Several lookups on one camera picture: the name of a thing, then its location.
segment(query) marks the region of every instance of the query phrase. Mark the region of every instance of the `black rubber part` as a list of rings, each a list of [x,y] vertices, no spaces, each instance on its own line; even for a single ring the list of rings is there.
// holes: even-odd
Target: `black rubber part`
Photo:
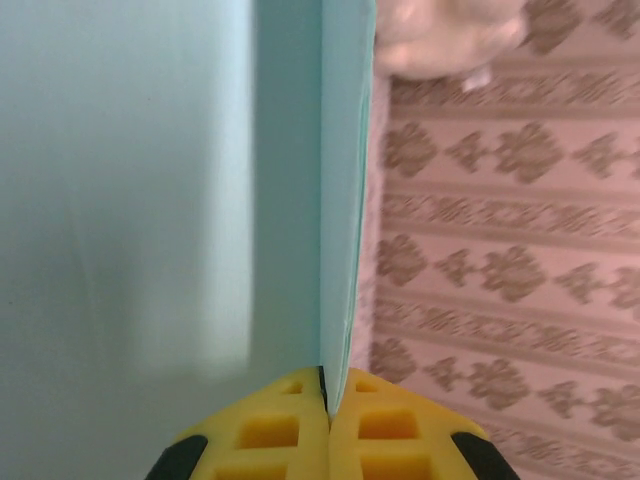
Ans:
[[[454,433],[451,439],[478,480],[520,480],[493,443],[469,432]]]
[[[193,435],[165,449],[145,480],[189,480],[196,469],[207,437]]]
[[[324,409],[327,410],[327,385],[324,383],[324,367],[318,367],[318,378],[320,380],[320,392],[322,392],[322,399],[324,400]]]

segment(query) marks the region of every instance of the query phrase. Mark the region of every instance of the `square hole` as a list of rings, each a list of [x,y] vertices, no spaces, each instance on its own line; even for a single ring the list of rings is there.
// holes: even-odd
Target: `square hole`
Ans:
[[[289,385],[282,390],[282,393],[288,395],[295,395],[298,393],[302,393],[302,382],[291,382]]]
[[[426,455],[371,455],[360,458],[362,480],[435,480]]]
[[[393,440],[418,438],[418,423],[411,410],[380,410],[360,419],[358,438]]]
[[[242,427],[237,448],[277,448],[298,445],[300,424],[293,415],[265,415]]]
[[[219,468],[215,480],[285,480],[286,465]]]
[[[374,387],[373,385],[369,385],[366,382],[357,382],[356,383],[356,392],[360,392],[360,393],[373,393],[373,392],[377,392],[378,389],[376,387]]]

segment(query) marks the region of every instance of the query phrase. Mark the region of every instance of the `light blue panel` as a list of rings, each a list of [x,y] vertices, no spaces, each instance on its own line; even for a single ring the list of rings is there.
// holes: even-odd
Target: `light blue panel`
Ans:
[[[144,478],[318,363],[320,2],[256,3],[2,2],[0,478]]]
[[[356,304],[375,2],[323,1],[321,358],[340,405]]]

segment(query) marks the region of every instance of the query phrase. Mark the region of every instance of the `yellow plastic object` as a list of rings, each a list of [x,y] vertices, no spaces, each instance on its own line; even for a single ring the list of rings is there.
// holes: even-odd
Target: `yellow plastic object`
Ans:
[[[451,438],[458,432],[488,440],[471,420],[351,369],[329,434],[330,479],[476,480]]]
[[[176,442],[197,435],[208,444],[185,480],[326,480],[329,422],[318,368],[280,378]]]
[[[471,420],[351,369],[329,427],[322,368],[180,435],[147,480],[519,480]]]

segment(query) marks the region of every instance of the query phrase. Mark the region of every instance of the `beige wall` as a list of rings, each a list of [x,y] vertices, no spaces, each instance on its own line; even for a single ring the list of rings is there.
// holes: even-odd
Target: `beige wall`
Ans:
[[[529,11],[489,87],[392,87],[372,370],[523,479],[640,479],[640,8]]]

